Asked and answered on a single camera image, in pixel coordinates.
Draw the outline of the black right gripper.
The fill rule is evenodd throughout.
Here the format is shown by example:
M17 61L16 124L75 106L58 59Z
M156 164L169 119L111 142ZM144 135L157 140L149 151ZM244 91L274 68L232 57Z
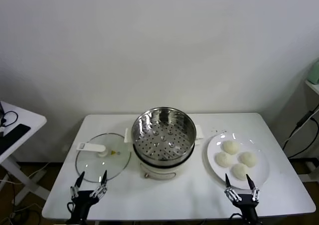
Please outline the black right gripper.
M260 190L257 188L253 180L246 174L251 195L238 195L231 187L228 175L225 174L225 194L227 198L233 202L233 205L241 211L241 218L245 225L258 225L259 217L256 212L256 206L259 204Z

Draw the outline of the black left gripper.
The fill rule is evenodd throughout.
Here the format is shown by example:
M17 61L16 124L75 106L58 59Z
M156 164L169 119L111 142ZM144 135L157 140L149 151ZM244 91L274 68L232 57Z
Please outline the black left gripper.
M86 225L87 217L91 206L98 203L99 198L102 198L107 192L107 170L104 172L100 185L94 191L79 191L82 184L85 172L77 178L74 186L70 187L71 198L74 204L74 209L71 213L72 225Z

